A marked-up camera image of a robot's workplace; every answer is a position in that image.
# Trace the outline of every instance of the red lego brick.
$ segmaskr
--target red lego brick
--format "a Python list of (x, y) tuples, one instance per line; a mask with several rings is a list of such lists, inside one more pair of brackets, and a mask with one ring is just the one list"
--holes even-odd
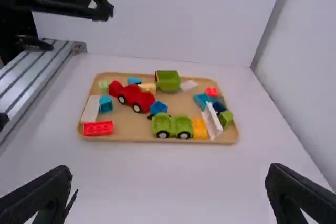
[(217, 97), (218, 96), (218, 90), (216, 88), (206, 88), (205, 93), (210, 97)]
[(113, 121), (105, 121), (98, 123), (83, 123), (84, 136), (103, 136), (113, 133)]

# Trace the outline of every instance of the white wall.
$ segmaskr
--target white wall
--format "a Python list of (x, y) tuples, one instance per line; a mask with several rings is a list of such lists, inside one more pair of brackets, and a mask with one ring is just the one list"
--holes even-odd
[(275, 0), (109, 0), (107, 23), (34, 14), (40, 37), (89, 52), (250, 66)]
[(336, 189), (336, 0), (287, 0), (256, 75)]

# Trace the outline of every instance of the red toy car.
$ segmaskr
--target red toy car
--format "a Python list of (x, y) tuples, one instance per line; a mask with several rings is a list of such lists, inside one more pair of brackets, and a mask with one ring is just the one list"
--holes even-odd
[(133, 107), (136, 113), (147, 113), (155, 102), (155, 97), (150, 92), (142, 92), (138, 85), (123, 86), (119, 81), (109, 85), (109, 94), (116, 97), (121, 104)]

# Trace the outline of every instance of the toy car wheel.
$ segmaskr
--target toy car wheel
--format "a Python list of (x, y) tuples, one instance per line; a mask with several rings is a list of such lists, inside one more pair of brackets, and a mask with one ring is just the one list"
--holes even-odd
[(181, 131), (178, 135), (177, 138), (180, 139), (189, 139), (191, 137), (190, 133), (188, 131)]
[(138, 104), (133, 105), (133, 110), (135, 111), (135, 113), (141, 113), (142, 112), (141, 107)]
[(121, 104), (126, 104), (126, 98), (123, 96), (123, 95), (120, 95), (118, 96), (118, 101), (121, 103)]
[(159, 132), (157, 132), (156, 136), (158, 138), (168, 138), (169, 137), (169, 132), (168, 131), (159, 131)]

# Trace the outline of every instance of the metal rail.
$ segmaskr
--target metal rail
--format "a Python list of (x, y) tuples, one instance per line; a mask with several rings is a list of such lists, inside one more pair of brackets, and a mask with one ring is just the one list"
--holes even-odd
[(0, 70), (0, 143), (42, 88), (71, 55), (86, 52), (82, 42), (44, 39), (52, 51), (23, 51)]

